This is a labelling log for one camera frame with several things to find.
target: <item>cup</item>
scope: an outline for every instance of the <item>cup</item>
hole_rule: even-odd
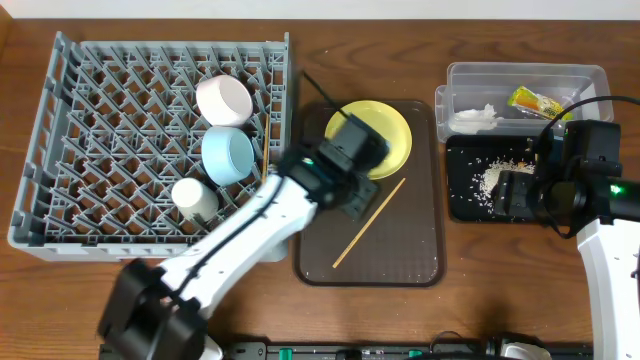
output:
[[[171,199],[187,220],[207,222],[218,211],[218,198],[213,190],[193,178],[178,180],[171,189]]]
[[[240,129],[214,126],[204,134],[202,163],[216,184],[227,186],[245,179],[253,162],[253,146]]]
[[[196,89],[196,102],[202,116],[213,126],[239,127],[253,114],[249,91],[229,75],[201,82]]]

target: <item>green light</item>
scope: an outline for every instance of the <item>green light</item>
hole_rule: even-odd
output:
[[[622,194],[624,192],[624,189],[621,188],[618,185],[611,185],[611,193],[613,195],[618,195],[618,194]]]

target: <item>clear plastic bin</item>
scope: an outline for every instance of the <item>clear plastic bin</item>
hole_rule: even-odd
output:
[[[610,95],[604,69],[595,65],[535,63],[453,63],[447,70],[447,85],[436,89],[435,112],[438,139],[465,135],[535,136],[549,122],[508,106],[519,86],[548,96],[567,107],[594,96]],[[482,110],[493,105],[495,120],[467,120],[456,116],[464,110]],[[610,101],[592,103],[572,111],[574,119],[613,121]],[[559,122],[557,131],[563,126]]]

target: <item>gray dish rack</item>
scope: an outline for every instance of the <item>gray dish rack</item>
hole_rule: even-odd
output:
[[[11,246],[49,261],[171,257],[233,214],[260,185],[265,124],[269,162],[291,131],[293,66],[283,42],[93,42],[55,38],[11,217]],[[243,130],[252,176],[208,182],[200,143],[209,123],[199,82],[240,79],[254,100]],[[216,189],[207,224],[185,220],[171,187],[194,177]]]

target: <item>brown tray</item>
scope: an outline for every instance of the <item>brown tray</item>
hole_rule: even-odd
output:
[[[419,101],[384,101],[409,124],[409,159],[392,176],[359,221],[339,210],[325,211],[296,241],[298,277],[314,286],[429,287],[445,273],[442,193],[433,110]],[[302,142],[319,143],[335,110],[314,103],[300,112]],[[405,183],[342,263],[333,263],[396,185]]]

